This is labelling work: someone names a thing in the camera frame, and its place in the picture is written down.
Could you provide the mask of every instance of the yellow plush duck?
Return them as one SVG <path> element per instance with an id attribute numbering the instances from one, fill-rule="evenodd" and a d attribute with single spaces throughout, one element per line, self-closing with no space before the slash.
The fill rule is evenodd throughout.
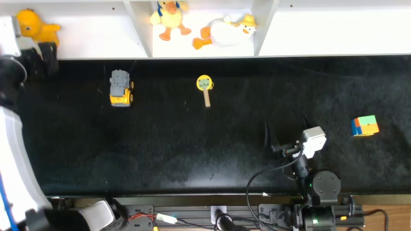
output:
<path id="1" fill-rule="evenodd" d="M 246 15 L 239 23 L 231 22 L 229 16 L 211 22 L 210 26 L 201 29 L 201 38 L 194 38 L 195 49 L 213 44 L 216 46 L 232 46 L 251 38 L 257 24 L 252 15 Z"/>
<path id="2" fill-rule="evenodd" d="M 33 10 L 21 10 L 17 14 L 17 20 L 20 24 L 22 36 L 30 37 L 35 42 L 55 42 L 57 46 L 60 44 L 57 37 L 60 26 L 42 22 Z"/>
<path id="3" fill-rule="evenodd" d="M 181 23 L 181 10 L 188 10 L 187 3 L 178 1 L 158 1 L 157 5 L 158 9 L 151 16 L 150 22 L 153 25 L 158 25 L 161 23 L 166 27 L 166 31 L 160 34 L 160 39 L 163 39 L 164 41 L 170 41 L 171 30 L 173 28 L 179 28 L 182 35 L 188 35 L 191 33 L 191 30 L 189 28 L 185 28 Z"/>

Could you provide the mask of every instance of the white plush duck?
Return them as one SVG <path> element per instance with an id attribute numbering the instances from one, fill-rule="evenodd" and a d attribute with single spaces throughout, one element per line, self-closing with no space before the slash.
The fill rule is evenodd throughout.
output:
<path id="1" fill-rule="evenodd" d="M 200 49 L 204 45 L 232 46 L 251 38 L 257 24 L 252 15 L 246 15 L 239 23 L 231 22 L 231 18 L 217 19 L 210 26 L 201 29 L 201 38 L 194 38 L 193 46 Z"/>

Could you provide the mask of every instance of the blue cable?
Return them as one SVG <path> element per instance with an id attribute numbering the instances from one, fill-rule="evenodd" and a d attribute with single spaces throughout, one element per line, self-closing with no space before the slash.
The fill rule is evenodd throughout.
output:
<path id="1" fill-rule="evenodd" d="M 17 227 L 17 224 L 15 223 L 14 218 L 13 218 L 12 208 L 10 207 L 10 204 L 8 203 L 8 200 L 7 200 L 6 190 L 4 189 L 3 178 L 1 177 L 1 173 L 0 173 L 0 194 L 1 194 L 1 199 L 3 200 L 4 209 L 6 210 L 8 220 L 10 222 L 10 226 L 12 230 L 19 231 L 19 228 Z"/>

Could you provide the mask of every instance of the wooden floor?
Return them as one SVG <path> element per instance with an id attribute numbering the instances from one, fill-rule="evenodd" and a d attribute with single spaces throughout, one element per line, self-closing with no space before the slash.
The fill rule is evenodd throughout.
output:
<path id="1" fill-rule="evenodd" d="M 383 209 L 389 216 L 389 231 L 411 230 L 411 205 L 364 205 L 364 211 Z M 348 228 L 339 228 L 338 231 L 346 231 Z M 385 231 L 385 216 L 376 213 L 365 218 L 364 231 Z"/>

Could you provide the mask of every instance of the duck's beak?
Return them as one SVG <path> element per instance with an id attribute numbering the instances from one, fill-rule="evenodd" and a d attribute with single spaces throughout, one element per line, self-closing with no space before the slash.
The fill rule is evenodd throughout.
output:
<path id="1" fill-rule="evenodd" d="M 170 1 L 166 4 L 166 10 L 170 14 L 175 14 L 177 12 L 177 6 L 175 5 L 175 1 Z"/>

